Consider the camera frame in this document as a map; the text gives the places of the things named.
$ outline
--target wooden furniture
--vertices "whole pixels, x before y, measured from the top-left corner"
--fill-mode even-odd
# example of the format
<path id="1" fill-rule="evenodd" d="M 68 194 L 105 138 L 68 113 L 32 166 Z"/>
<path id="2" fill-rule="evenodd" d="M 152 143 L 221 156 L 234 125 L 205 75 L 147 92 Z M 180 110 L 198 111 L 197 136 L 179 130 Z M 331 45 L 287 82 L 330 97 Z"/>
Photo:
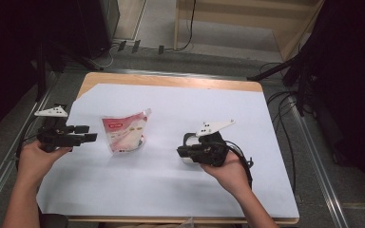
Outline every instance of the wooden furniture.
<path id="1" fill-rule="evenodd" d="M 144 145 L 112 154 L 100 117 L 149 107 Z M 221 134 L 252 157 L 253 190 L 261 203 L 277 223 L 298 222 L 260 84 L 179 75 L 89 73 L 67 124 L 89 125 L 97 141 L 75 146 L 55 163 L 40 187 L 40 208 L 79 221 L 183 223 L 193 217 L 196 223 L 246 223 L 234 198 L 176 151 L 183 135 L 203 121 L 226 119 L 236 123 Z"/>
<path id="2" fill-rule="evenodd" d="M 289 59 L 311 32 L 324 0 L 197 0 L 194 21 L 271 29 L 283 60 Z M 180 20 L 191 20 L 193 0 L 178 0 L 174 32 L 177 48 Z"/>

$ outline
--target snack bag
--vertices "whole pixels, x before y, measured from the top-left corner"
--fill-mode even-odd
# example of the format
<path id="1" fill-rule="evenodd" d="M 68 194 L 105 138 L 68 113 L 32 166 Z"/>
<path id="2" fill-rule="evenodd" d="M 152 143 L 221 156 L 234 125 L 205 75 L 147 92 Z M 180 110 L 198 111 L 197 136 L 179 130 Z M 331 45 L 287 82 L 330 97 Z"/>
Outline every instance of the snack bag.
<path id="1" fill-rule="evenodd" d="M 112 152 L 127 152 L 144 143 L 144 126 L 151 113 L 148 108 L 140 113 L 118 118 L 103 117 L 103 125 Z"/>

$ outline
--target white paper sheet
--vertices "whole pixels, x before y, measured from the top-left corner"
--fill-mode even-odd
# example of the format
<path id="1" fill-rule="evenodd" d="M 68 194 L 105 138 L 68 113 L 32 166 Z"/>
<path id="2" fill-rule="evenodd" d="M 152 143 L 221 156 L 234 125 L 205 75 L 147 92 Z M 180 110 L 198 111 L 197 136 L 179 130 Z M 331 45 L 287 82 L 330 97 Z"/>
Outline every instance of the white paper sheet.
<path id="1" fill-rule="evenodd" d="M 102 116 L 152 109 L 136 151 L 112 155 Z M 44 213 L 68 216 L 243 217 L 234 200 L 197 164 L 182 162 L 183 135 L 203 122 L 235 120 L 221 130 L 253 158 L 253 190 L 273 218 L 298 218 L 262 92 L 145 85 L 96 85 L 79 98 L 68 125 L 90 126 L 96 142 L 74 147 L 44 178 Z"/>

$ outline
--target floor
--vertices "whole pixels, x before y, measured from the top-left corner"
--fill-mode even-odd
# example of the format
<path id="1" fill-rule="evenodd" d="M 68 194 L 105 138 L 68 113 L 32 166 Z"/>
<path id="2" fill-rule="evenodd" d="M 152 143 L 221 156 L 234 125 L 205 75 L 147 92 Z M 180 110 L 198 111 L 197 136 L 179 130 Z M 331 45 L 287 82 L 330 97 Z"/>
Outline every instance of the floor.
<path id="1" fill-rule="evenodd" d="M 120 20 L 114 37 L 121 40 L 135 40 L 144 14 L 146 0 L 120 0 Z"/>
<path id="2" fill-rule="evenodd" d="M 135 0 L 119 1 L 120 9 L 122 9 L 122 2 L 131 1 L 129 4 L 132 4 Z M 137 3 L 135 6 L 138 6 L 136 9 L 127 9 L 134 11 L 131 13 L 134 14 L 132 18 L 140 23 L 137 23 L 138 26 L 129 33 L 116 33 L 119 37 L 116 37 L 115 42 L 127 40 L 127 43 L 133 46 L 134 41 L 141 40 L 141 48 L 136 53 L 132 53 L 132 47 L 129 46 L 123 51 L 116 51 L 114 48 L 111 51 L 112 54 L 105 54 L 95 59 L 96 64 L 107 66 L 104 67 L 106 72 L 121 70 L 121 72 L 139 73 L 144 70 L 146 73 L 195 74 L 202 77 L 244 81 L 246 76 L 257 75 L 260 71 L 274 66 L 273 64 L 263 66 L 264 64 L 282 62 L 270 30 L 205 23 L 194 23 L 193 39 L 186 51 L 168 51 L 159 55 L 157 53 L 159 46 L 172 47 L 175 1 L 136 0 L 135 3 Z M 181 26 L 181 30 L 187 32 L 184 26 Z M 218 35 L 212 35 L 210 30 L 216 31 Z M 54 103 L 71 104 L 76 97 L 87 70 L 70 59 L 66 61 L 67 68 L 64 73 L 50 74 L 52 90 L 45 106 Z M 288 89 L 282 86 L 280 79 L 281 75 L 277 73 L 261 82 L 266 99 L 276 92 Z M 28 110 L 32 110 L 35 106 L 33 101 L 35 92 L 34 88 L 26 94 L 0 124 L 0 167 L 9 169 L 9 175 L 0 185 L 0 223 L 5 215 L 10 190 L 15 180 L 13 167 L 8 166 L 12 161 L 10 157 L 7 157 L 7 151 L 10 150 L 13 139 L 22 127 L 21 123 L 27 118 Z M 278 113 L 278 104 L 279 101 L 274 101 L 269 106 L 271 119 Z M 289 107 L 289 105 L 286 106 L 288 114 L 284 116 L 283 121 L 294 147 L 294 161 L 281 127 L 277 131 L 277 138 L 289 179 L 291 182 L 296 180 L 297 183 L 295 197 L 300 212 L 300 222 L 295 226 L 365 227 L 365 175 L 352 166 L 342 167 L 335 164 L 316 119 L 312 115 L 299 117 L 298 113 Z M 296 165 L 296 177 L 293 173 L 293 163 Z M 326 188 L 332 188 L 331 195 L 327 196 Z M 337 223 L 335 216 L 340 215 L 330 211 L 333 205 L 330 205 L 329 202 L 332 201 L 327 199 L 333 197 L 337 199 L 341 213 L 344 214 L 344 222 Z M 87 228 L 97 227 L 97 225 L 95 222 L 73 221 L 69 226 Z"/>

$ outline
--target person's right hand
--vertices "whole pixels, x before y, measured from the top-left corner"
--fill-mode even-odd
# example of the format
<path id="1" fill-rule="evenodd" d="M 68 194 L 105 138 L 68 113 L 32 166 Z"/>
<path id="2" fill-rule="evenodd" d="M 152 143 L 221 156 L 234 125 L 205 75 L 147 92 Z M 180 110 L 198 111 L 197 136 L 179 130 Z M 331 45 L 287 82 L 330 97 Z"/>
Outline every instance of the person's right hand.
<path id="1" fill-rule="evenodd" d="M 221 186 L 233 196 L 242 190 L 251 190 L 239 157 L 231 151 L 227 153 L 226 160 L 221 167 L 208 164 L 201 164 L 201 167 L 218 180 Z"/>

